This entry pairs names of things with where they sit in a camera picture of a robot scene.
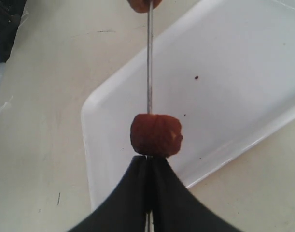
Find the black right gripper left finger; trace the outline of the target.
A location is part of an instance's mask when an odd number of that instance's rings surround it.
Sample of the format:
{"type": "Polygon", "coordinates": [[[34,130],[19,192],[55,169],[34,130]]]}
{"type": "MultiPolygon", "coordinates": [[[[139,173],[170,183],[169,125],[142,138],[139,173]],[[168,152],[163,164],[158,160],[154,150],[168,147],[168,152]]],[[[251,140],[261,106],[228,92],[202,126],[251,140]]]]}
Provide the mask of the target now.
{"type": "Polygon", "coordinates": [[[113,192],[71,232],[145,231],[145,183],[147,159],[134,156],[113,192]]]}

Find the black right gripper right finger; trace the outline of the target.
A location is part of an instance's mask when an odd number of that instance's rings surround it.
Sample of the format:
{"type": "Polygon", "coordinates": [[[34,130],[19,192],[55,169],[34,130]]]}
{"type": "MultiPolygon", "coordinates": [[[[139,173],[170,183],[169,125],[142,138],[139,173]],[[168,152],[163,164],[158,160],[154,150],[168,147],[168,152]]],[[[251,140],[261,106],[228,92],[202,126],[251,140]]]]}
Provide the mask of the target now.
{"type": "Polygon", "coordinates": [[[155,232],[238,232],[183,185],[166,159],[152,158],[155,232]]]}

